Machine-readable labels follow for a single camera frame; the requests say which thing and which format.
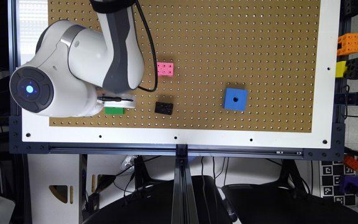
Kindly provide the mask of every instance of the black block with holes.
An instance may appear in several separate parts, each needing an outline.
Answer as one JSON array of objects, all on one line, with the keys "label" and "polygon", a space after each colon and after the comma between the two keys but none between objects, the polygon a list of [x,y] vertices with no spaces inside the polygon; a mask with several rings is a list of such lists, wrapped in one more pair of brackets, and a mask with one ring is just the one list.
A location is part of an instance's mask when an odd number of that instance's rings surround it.
[{"label": "black block with holes", "polygon": [[346,66],[347,71],[343,74],[343,77],[351,80],[358,80],[358,58],[348,60]]},{"label": "black block with holes", "polygon": [[348,183],[345,187],[345,190],[352,193],[357,194],[358,193],[358,186],[354,185],[353,183]]},{"label": "black block with holes", "polygon": [[165,115],[172,115],[173,104],[171,103],[161,103],[155,102],[154,113],[160,113]]},{"label": "black block with holes", "polygon": [[358,15],[358,0],[342,0],[341,16],[353,17]]}]

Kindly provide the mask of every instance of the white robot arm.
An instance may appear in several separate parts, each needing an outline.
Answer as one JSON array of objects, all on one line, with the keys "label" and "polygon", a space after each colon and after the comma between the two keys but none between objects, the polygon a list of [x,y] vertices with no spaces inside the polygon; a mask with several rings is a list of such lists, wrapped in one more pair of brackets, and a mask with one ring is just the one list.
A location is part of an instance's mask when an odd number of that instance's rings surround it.
[{"label": "white robot arm", "polygon": [[[58,21],[41,35],[34,58],[11,77],[23,109],[42,116],[91,116],[104,106],[134,108],[126,94],[142,81],[144,62],[136,40],[133,0],[95,1],[103,34]],[[97,90],[109,91],[103,96]]]}]

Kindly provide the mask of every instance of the green block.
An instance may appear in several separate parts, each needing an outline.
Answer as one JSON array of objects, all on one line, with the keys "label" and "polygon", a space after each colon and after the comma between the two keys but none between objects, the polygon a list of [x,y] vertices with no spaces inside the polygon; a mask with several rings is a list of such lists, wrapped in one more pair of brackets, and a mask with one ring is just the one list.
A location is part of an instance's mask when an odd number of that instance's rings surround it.
[{"label": "green block", "polygon": [[125,108],[104,108],[105,114],[124,114]]}]

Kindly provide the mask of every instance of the blue block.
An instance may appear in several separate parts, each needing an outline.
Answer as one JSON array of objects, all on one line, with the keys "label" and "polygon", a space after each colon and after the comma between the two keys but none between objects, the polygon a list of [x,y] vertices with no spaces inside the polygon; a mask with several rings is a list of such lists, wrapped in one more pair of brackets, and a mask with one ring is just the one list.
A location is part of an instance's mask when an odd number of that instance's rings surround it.
[{"label": "blue block", "polygon": [[226,88],[224,92],[223,108],[227,110],[245,111],[247,105],[248,90]]}]

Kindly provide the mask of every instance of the brown pegboard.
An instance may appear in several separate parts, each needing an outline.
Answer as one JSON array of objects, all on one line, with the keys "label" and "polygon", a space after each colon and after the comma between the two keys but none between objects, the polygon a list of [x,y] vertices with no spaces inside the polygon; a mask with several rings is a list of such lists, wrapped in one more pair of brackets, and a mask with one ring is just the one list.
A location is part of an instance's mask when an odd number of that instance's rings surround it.
[{"label": "brown pegboard", "polygon": [[[175,64],[158,90],[135,90],[125,115],[50,118],[51,126],[189,128],[311,132],[319,0],[141,1],[159,62]],[[69,19],[101,31],[88,1],[50,1],[49,22]],[[145,61],[142,86],[153,87],[149,40],[134,7]],[[225,88],[249,91],[245,112],[222,108]],[[154,113],[173,103],[171,116]]]}]

